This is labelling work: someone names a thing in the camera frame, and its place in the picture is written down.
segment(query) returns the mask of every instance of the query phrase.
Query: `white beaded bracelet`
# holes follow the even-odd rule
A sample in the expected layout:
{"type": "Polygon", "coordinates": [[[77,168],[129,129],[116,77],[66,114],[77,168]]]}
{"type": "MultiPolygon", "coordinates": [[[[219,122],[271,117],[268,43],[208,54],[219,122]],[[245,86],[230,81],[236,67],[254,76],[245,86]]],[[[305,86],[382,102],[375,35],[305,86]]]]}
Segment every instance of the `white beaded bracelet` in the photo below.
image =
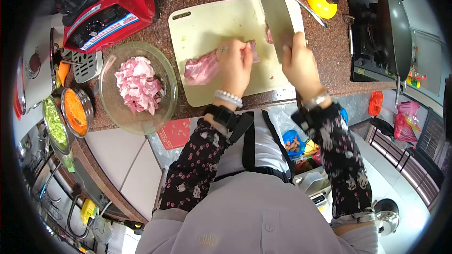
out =
{"type": "Polygon", "coordinates": [[[222,90],[216,90],[213,97],[223,99],[224,101],[232,103],[239,108],[243,107],[242,99],[229,92],[222,91],[222,90]]]}

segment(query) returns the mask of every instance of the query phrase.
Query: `granite countertop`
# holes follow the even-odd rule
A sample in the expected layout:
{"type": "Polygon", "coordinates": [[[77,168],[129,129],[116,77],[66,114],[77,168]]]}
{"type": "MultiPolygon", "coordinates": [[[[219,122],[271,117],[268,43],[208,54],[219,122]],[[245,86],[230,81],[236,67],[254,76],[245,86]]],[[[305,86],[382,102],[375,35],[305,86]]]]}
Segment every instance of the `granite countertop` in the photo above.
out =
{"type": "MultiPolygon", "coordinates": [[[[184,88],[180,79],[173,45],[168,27],[168,17],[172,12],[187,7],[220,0],[157,0],[161,12],[160,19],[143,30],[132,34],[130,37],[102,51],[104,61],[110,52],[119,45],[130,41],[144,41],[160,49],[173,66],[178,82],[178,104],[172,119],[183,119],[201,116],[204,107],[194,108],[190,106],[185,97],[184,88]]],[[[319,75],[322,82],[328,88],[331,95],[350,95],[360,92],[391,89],[396,87],[395,82],[357,82],[350,81],[351,58],[348,46],[347,25],[342,14],[348,14],[347,0],[339,0],[337,14],[330,20],[326,20],[328,28],[323,28],[303,8],[302,16],[308,46],[312,49],[319,75]]],[[[92,92],[97,79],[88,81],[82,85],[73,81],[72,70],[67,77],[67,85],[81,86],[92,92]]],[[[95,109],[94,120],[91,131],[116,128],[117,126],[109,119],[103,110],[99,94],[92,96],[95,109]]],[[[252,109],[269,104],[279,104],[295,101],[295,92],[269,91],[265,93],[246,96],[243,98],[243,109],[252,109]]]]}

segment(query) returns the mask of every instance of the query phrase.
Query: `knife blade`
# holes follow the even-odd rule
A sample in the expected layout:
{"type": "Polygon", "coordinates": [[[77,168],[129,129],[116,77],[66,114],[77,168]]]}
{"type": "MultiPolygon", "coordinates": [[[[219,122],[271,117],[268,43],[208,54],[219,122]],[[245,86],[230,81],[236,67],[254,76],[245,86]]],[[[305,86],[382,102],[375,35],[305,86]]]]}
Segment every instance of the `knife blade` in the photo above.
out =
{"type": "Polygon", "coordinates": [[[283,63],[284,45],[292,48],[293,30],[292,20],[287,9],[286,0],[260,0],[265,14],[265,21],[272,35],[276,56],[280,64],[283,63]]]}

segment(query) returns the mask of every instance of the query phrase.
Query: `shirt button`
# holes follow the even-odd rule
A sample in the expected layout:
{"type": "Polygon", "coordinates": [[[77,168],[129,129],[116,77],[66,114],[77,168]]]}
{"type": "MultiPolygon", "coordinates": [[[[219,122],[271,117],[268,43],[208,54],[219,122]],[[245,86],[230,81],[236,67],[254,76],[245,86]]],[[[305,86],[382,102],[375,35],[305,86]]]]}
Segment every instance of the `shirt button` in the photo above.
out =
{"type": "Polygon", "coordinates": [[[275,229],[275,227],[273,226],[273,225],[271,225],[271,224],[266,224],[265,225],[265,230],[266,231],[273,231],[275,229]]]}

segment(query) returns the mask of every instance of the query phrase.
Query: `floral sleeve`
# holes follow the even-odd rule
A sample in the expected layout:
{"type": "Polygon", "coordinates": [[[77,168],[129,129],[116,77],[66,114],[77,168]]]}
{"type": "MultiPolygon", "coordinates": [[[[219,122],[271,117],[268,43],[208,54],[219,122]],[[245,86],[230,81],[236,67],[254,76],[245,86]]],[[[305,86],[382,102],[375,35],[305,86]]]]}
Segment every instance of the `floral sleeve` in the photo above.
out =
{"type": "Polygon", "coordinates": [[[198,127],[178,160],[168,169],[159,209],[192,210],[206,197],[217,174],[220,156],[228,146],[229,142],[222,133],[203,118],[199,119],[198,127]]]}
{"type": "Polygon", "coordinates": [[[373,212],[372,191],[363,158],[339,111],[340,105],[333,104],[313,114],[294,114],[292,119],[321,147],[322,165],[332,187],[333,218],[356,219],[373,212]]]}

